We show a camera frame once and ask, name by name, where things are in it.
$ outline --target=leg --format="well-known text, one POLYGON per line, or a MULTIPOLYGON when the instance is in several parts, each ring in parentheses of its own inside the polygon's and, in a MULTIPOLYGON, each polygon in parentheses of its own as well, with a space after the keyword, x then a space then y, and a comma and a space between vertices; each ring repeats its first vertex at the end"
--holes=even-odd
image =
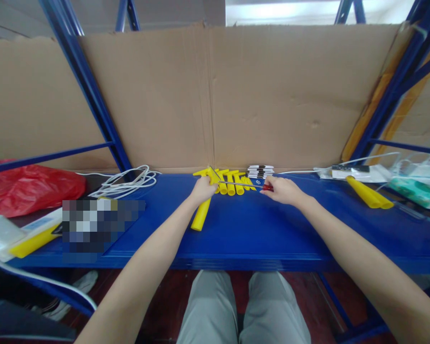
POLYGON ((311 343, 295 293, 281 274, 256 272, 248 288, 241 343, 311 343))
POLYGON ((201 270, 191 287, 177 344, 237 344, 237 312, 231 279, 201 270))

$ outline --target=hand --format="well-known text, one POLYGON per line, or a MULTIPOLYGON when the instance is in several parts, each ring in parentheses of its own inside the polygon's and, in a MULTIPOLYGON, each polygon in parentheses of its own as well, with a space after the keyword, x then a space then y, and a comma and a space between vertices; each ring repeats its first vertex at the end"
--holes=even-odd
POLYGON ((272 185, 274 191, 260 191, 274 201, 290 204, 297 208, 303 203, 311 199, 309 195, 301 191, 301 189, 290 179, 268 176, 264 182, 266 185, 272 185))
POLYGON ((196 205, 200 205, 214 195, 217 187, 217 184, 210 185, 210 177, 201 177, 188 198, 191 198, 196 205))

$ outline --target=stack of cards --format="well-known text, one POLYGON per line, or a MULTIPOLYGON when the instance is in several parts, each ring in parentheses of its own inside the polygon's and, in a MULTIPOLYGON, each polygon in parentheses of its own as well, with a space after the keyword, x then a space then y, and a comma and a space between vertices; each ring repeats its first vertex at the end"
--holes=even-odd
POLYGON ((247 169, 248 177, 254 179, 266 179, 267 176, 273 175, 274 166, 252 165, 247 169))

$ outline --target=plastic bag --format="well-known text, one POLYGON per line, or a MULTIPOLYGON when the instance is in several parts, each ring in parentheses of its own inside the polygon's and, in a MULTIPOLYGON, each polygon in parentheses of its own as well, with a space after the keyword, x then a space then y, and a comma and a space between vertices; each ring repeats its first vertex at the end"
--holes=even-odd
MULTIPOLYGON (((4 163, 11 160, 0 160, 4 163)), ((62 206, 85 193, 86 180, 73 172, 29 165, 0 172, 0 214, 6 217, 62 206)))

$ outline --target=floor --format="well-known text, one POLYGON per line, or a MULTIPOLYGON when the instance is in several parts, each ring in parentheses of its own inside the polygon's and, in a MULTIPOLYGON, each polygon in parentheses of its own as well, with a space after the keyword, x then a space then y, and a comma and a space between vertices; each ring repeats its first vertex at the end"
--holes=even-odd
MULTIPOLYGON (((100 270, 99 280, 89 293, 96 302, 100 302, 113 284, 120 270, 100 270)), ((151 301, 145 316, 140 338, 144 343, 175 343, 178 337, 191 284, 197 275, 196 270, 169 270, 151 301)), ((229 271, 236 296, 239 313, 244 313, 248 302, 248 281, 252 272, 229 271)), ((293 287, 298 304, 311 333, 313 344, 335 343, 333 333, 345 330, 344 322, 326 294, 315 273, 284 272, 285 279, 293 287)), ((352 280, 345 273, 325 274, 330 286, 343 305, 354 325, 367 318, 366 301, 352 280)), ((71 310, 63 322, 77 329, 79 333, 88 318, 71 310)), ((396 343, 389 333, 364 341, 363 344, 396 343)))

